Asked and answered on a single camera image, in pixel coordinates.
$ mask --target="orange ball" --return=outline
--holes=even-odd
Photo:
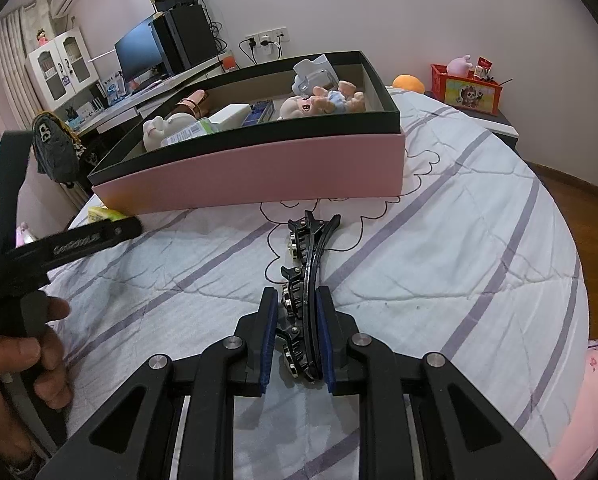
[[[426,87],[413,75],[400,75],[392,83],[394,88],[401,88],[402,90],[410,90],[411,92],[418,92],[423,94],[426,92]]]

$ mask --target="backpack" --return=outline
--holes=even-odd
[[[80,173],[79,159],[86,151],[79,137],[56,115],[43,112],[32,122],[32,148],[37,171],[59,184],[72,184]]]

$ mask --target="black bedside table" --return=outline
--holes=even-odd
[[[426,95],[432,99],[436,99],[432,92],[426,92]],[[507,146],[516,152],[516,144],[519,140],[519,134],[514,129],[514,126],[510,124],[510,121],[508,121],[506,116],[501,113],[501,110],[498,111],[496,117],[483,112],[477,112],[476,110],[467,110],[466,108],[457,108],[457,110],[460,110],[461,112],[475,119],[477,123],[495,134]]]

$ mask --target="bedspread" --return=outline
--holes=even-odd
[[[141,237],[51,274],[48,293],[72,305],[55,324],[74,386],[71,434],[151,355],[176,360],[232,334],[292,266],[284,222],[309,209],[342,216],[320,270],[335,306],[396,352],[441,351],[550,456],[588,339],[570,231],[493,134],[423,95],[390,94],[407,135],[401,196],[145,215]],[[357,478],[356,397],[292,380],[278,350],[265,396],[236,400],[235,478]]]

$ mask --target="computer monitor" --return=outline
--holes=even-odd
[[[163,63],[159,47],[152,35],[151,21],[152,16],[143,20],[114,46],[125,82],[130,82]],[[159,71],[163,72],[163,67],[159,67]]]

